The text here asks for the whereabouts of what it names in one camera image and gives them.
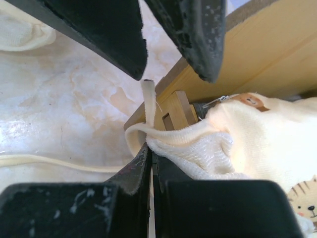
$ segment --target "white fabric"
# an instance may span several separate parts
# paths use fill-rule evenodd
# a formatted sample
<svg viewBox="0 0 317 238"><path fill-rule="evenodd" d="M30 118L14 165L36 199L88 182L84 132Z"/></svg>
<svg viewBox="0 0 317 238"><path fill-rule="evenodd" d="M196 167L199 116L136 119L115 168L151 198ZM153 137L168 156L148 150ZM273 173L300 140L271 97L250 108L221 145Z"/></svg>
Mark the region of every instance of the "white fabric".
<svg viewBox="0 0 317 238"><path fill-rule="evenodd" d="M51 44L55 30L0 0L0 50L26 51Z"/></svg>
<svg viewBox="0 0 317 238"><path fill-rule="evenodd" d="M153 128L154 83L142 82L142 89L145 109L151 110L146 112L146 124L126 130L133 155L146 140L155 153L169 158L193 179L268 179L286 193L317 174L313 138L317 135L317 98L291 103L241 94L211 108L195 125L158 131ZM310 234L312 221L297 218L303 233Z"/></svg>

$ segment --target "cartoon bear print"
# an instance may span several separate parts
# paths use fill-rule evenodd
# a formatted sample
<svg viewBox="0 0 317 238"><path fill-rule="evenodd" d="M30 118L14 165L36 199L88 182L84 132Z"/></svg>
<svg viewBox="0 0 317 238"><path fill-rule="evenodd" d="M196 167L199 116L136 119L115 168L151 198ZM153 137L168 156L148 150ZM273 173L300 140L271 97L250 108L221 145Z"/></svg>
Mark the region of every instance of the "cartoon bear print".
<svg viewBox="0 0 317 238"><path fill-rule="evenodd" d="M242 93L232 97L231 99L238 100L245 105L254 107L258 109L260 112L266 112L269 110L264 106L263 102L259 98L251 95L250 93Z"/></svg>
<svg viewBox="0 0 317 238"><path fill-rule="evenodd" d="M312 180L300 182L287 194L294 211L310 219L317 227L317 176Z"/></svg>

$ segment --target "yellow wooden panel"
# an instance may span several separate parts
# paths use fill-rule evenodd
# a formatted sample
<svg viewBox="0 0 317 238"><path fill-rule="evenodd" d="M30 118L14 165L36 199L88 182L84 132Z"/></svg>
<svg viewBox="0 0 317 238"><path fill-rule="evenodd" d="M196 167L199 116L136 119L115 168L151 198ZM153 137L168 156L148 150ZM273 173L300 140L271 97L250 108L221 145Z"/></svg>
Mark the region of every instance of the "yellow wooden panel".
<svg viewBox="0 0 317 238"><path fill-rule="evenodd" d="M215 84L203 82L181 59L157 85L158 102L176 90L185 91L192 103L236 92L287 97L317 88L317 0L277 0L254 9L263 7L260 2L251 0L227 16L232 28L225 35L222 69ZM246 17L245 12L255 14ZM143 121L143 114L139 108L125 129Z"/></svg>

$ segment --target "white marble surface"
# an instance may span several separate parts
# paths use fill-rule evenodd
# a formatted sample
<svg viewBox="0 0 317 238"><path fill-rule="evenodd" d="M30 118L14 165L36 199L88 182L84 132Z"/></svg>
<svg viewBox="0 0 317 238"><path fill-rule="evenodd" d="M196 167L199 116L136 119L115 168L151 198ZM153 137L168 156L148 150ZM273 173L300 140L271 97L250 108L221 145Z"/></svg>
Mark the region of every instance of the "white marble surface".
<svg viewBox="0 0 317 238"><path fill-rule="evenodd" d="M141 2L149 58L145 78L158 82L180 53ZM0 151L95 166L125 165L123 125L142 102L139 82L58 33L37 50L0 52ZM20 181L103 181L109 175L27 165L0 169L0 190Z"/></svg>

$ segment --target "white cloth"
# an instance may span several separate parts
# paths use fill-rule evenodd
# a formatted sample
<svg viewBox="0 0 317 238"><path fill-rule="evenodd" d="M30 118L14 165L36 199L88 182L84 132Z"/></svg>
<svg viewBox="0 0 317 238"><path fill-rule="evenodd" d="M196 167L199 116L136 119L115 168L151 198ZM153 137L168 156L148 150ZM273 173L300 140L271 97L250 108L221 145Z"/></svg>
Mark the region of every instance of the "white cloth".
<svg viewBox="0 0 317 238"><path fill-rule="evenodd" d="M55 30L0 0L0 50L26 51L51 44Z"/></svg>
<svg viewBox="0 0 317 238"><path fill-rule="evenodd" d="M146 123L126 130L133 153L147 142L193 179L268 179L289 190L317 174L317 98L287 102L240 94L211 108L206 118L178 131L154 127L155 92L142 82ZM303 233L312 221L297 215Z"/></svg>

